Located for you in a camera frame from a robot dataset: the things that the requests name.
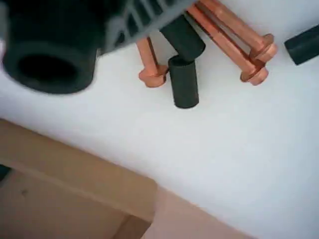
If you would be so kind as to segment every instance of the black rubber sleeve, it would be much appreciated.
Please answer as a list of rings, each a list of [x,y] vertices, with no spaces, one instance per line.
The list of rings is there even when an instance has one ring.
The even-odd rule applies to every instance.
[[[184,15],[163,27],[161,33],[185,61],[193,61],[205,50],[205,43]]]
[[[188,109],[199,103],[195,61],[187,62],[180,56],[168,62],[174,103],[178,108]]]
[[[286,49],[296,65],[319,55],[319,25],[285,42]]]

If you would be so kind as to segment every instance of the black cylindrical spacer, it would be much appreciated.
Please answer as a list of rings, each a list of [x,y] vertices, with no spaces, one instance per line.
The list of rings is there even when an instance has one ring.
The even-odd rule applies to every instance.
[[[296,65],[319,55],[319,25],[285,42],[286,49]]]
[[[3,66],[20,84],[51,94],[88,87],[103,24],[84,0],[32,1],[10,8]]]
[[[195,61],[187,62],[179,55],[168,61],[174,103],[188,109],[199,103]]]
[[[193,61],[205,50],[205,43],[184,15],[163,27],[161,33],[185,61]]]

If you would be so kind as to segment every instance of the tube opening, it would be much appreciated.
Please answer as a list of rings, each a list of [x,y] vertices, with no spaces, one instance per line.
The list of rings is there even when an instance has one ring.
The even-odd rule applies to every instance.
[[[48,55],[29,55],[18,62],[19,71],[28,78],[43,82],[74,80],[76,68],[69,62]]]

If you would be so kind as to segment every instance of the white surface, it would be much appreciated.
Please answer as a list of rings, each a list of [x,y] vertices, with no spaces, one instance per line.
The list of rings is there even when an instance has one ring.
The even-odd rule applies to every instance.
[[[155,178],[262,239],[319,238],[319,58],[296,67],[283,42],[319,23],[317,0],[225,0],[280,47],[261,86],[203,34],[200,104],[176,109],[170,82],[147,89],[134,45],[103,57],[81,94],[37,94],[0,76],[0,116]],[[173,49],[152,35],[159,61]]]

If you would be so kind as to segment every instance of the black plastic housing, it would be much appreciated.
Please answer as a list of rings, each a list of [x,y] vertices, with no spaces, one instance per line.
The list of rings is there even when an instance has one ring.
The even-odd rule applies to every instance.
[[[194,1],[0,0],[4,69],[40,92],[81,91],[99,55],[163,27]]]
[[[195,61],[187,62],[180,56],[168,61],[171,86],[176,107],[188,109],[199,103]]]
[[[286,49],[296,65],[319,55],[319,25],[285,42]]]
[[[205,43],[184,15],[179,16],[160,31],[185,61],[195,60],[205,50]]]

